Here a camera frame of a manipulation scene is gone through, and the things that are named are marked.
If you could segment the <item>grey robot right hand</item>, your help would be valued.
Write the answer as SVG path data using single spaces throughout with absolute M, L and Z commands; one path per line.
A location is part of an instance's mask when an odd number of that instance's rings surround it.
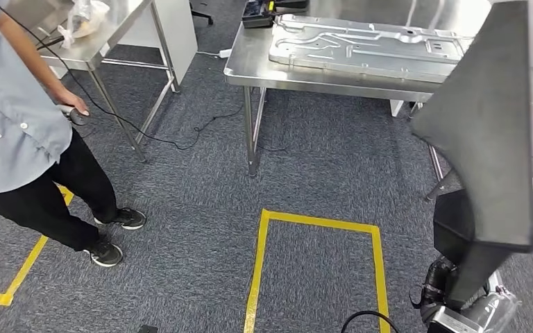
M 446 304 L 446 286 L 455 270 L 452 262 L 438 257 L 421 285 L 420 301 L 412 303 L 428 332 L 504 332 L 521 301 L 504 286 L 499 271 L 489 276 L 482 295 L 462 309 L 453 309 Z

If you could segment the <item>person's left hand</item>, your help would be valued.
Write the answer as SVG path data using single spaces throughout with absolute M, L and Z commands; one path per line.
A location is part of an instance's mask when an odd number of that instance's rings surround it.
M 72 106 L 85 116 L 90 115 L 84 100 L 67 88 L 63 87 L 62 89 L 57 89 L 56 91 L 53 90 L 52 94 L 60 104 Z

